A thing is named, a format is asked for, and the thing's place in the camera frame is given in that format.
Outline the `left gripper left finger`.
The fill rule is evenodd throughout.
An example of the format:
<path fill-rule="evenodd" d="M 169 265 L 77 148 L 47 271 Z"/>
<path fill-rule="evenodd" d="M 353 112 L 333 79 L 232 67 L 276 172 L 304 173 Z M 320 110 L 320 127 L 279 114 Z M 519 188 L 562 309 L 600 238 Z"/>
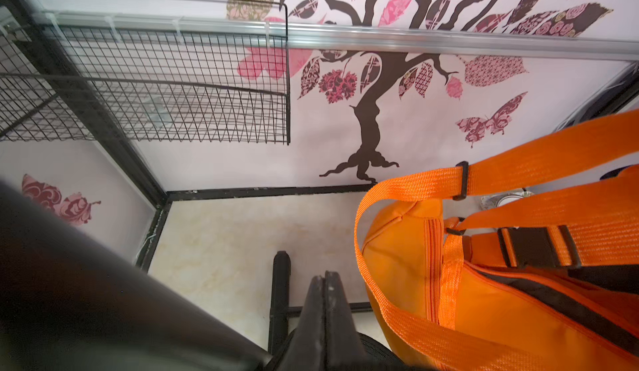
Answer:
<path fill-rule="evenodd" d="M 311 280 L 301 317 L 278 370 L 324 370 L 324 288 L 323 277 L 316 276 Z"/>

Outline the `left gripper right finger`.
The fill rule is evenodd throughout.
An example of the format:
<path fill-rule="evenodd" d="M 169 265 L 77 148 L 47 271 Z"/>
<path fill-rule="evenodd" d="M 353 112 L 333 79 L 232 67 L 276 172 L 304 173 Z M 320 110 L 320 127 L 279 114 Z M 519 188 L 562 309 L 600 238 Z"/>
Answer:
<path fill-rule="evenodd" d="M 324 348 L 328 370 L 359 366 L 369 358 L 361 343 L 339 274 L 324 275 Z"/>

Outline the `orange backpack with straps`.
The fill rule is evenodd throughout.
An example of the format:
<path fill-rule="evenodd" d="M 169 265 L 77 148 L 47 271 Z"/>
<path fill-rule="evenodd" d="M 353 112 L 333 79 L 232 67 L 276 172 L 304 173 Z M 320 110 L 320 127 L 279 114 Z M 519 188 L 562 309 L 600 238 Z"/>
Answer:
<path fill-rule="evenodd" d="M 638 114 L 588 121 L 470 165 L 384 181 L 354 252 L 406 364 L 446 370 L 638 367 L 638 168 L 467 217 L 444 201 L 540 185 L 638 151 Z"/>

